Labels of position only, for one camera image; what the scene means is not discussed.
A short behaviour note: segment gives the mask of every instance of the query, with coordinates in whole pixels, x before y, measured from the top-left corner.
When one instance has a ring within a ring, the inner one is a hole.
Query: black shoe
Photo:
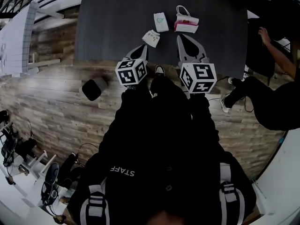
[[[155,77],[158,76],[165,76],[165,70],[161,65],[157,65],[155,68]]]

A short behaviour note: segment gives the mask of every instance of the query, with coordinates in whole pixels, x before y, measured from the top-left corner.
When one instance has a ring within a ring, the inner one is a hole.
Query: white shoe
[[[220,97],[220,104],[221,104],[221,107],[222,107],[222,111],[225,112],[225,113],[229,113],[229,111],[231,110],[231,108],[228,108],[228,107],[225,106],[224,99],[226,97],[227,97],[226,95],[221,95],[221,97]]]
[[[164,76],[165,75],[165,70],[161,65],[157,65],[155,68],[155,77],[157,76]]]
[[[229,78],[227,79],[227,81],[228,81],[229,84],[232,84],[232,83],[233,83],[233,77],[229,77]]]

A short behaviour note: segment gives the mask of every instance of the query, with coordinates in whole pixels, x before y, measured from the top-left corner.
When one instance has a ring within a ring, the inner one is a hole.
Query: white box
[[[147,75],[147,61],[144,59],[135,59],[118,62],[115,69],[118,80],[121,85],[139,84]]]
[[[189,93],[209,93],[217,82],[212,63],[183,63],[180,79]]]
[[[165,18],[164,13],[155,13],[154,22],[155,22],[156,32],[166,32],[169,30],[168,22]]]

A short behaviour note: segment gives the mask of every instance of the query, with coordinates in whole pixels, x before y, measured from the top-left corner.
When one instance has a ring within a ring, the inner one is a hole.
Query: small white card
[[[160,39],[160,34],[155,32],[154,30],[150,30],[146,32],[144,37],[142,37],[142,40],[145,41],[147,44],[149,44],[152,47],[156,47],[158,44],[158,41]]]
[[[155,13],[153,16],[157,32],[166,32],[169,30],[169,26],[164,13]]]

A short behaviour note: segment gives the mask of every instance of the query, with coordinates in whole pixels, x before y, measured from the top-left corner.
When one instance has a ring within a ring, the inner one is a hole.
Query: black jacket
[[[89,186],[103,181],[105,194],[101,190],[98,195],[105,197],[111,225],[146,224],[162,210],[186,224],[203,216],[220,224],[219,160],[224,150],[209,102],[204,95],[187,100],[169,80],[164,83],[168,92],[153,99],[144,89],[122,94],[122,106],[68,205],[77,224]],[[103,217],[89,221],[105,224]]]

